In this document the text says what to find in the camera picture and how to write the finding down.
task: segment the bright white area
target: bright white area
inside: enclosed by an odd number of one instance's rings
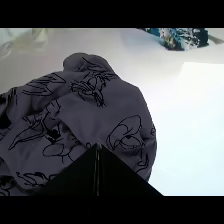
[[[167,51],[137,29],[58,29],[43,51],[0,61],[0,92],[62,69],[75,52],[104,57],[140,88],[157,130],[149,183],[164,195],[224,195],[224,45]]]

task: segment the gray garment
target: gray garment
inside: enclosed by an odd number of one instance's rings
[[[95,143],[150,176],[156,135],[140,90],[96,55],[63,65],[0,97],[0,195],[39,190]]]

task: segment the blue patterned fabric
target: blue patterned fabric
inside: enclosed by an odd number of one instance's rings
[[[187,51],[208,45],[208,31],[205,28],[141,28],[159,36],[169,50]]]

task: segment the black pointed object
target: black pointed object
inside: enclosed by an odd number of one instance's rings
[[[104,146],[95,144],[33,196],[162,196]]]

